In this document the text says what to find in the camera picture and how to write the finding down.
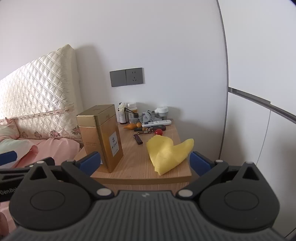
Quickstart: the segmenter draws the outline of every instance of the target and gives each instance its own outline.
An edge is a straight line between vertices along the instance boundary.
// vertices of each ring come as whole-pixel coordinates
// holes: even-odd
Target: tin box lid
[[[100,126],[116,114],[113,104],[95,105],[77,115],[79,126]]]

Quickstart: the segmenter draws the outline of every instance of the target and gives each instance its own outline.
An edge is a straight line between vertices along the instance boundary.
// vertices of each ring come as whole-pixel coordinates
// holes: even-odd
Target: headboard
[[[76,115],[83,111],[74,49],[70,45],[0,80],[0,122],[14,119],[20,137],[82,142]]]

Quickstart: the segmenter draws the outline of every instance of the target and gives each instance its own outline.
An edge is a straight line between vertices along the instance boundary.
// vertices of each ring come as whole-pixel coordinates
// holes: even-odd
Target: wall socket
[[[127,85],[143,84],[142,68],[126,69],[126,84]]]
[[[143,69],[133,68],[110,71],[110,80],[112,87],[143,84]]]

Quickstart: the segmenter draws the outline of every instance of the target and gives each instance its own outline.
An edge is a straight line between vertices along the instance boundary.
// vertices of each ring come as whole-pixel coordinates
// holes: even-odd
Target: yellow fabric
[[[191,152],[193,139],[187,139],[174,146],[169,137],[155,135],[146,144],[147,150],[154,166],[154,170],[162,175],[179,165]]]

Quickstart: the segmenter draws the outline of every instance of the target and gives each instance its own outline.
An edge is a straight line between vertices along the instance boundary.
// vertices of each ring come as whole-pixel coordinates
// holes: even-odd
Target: blue gripper pad
[[[215,163],[212,162],[209,158],[206,158],[197,151],[193,151],[190,154],[190,166],[191,168],[199,175],[202,176],[209,170],[211,170]]]
[[[76,162],[77,167],[88,176],[91,176],[101,164],[100,153],[94,151]]]
[[[17,153],[15,151],[9,151],[0,154],[0,166],[17,160]]]

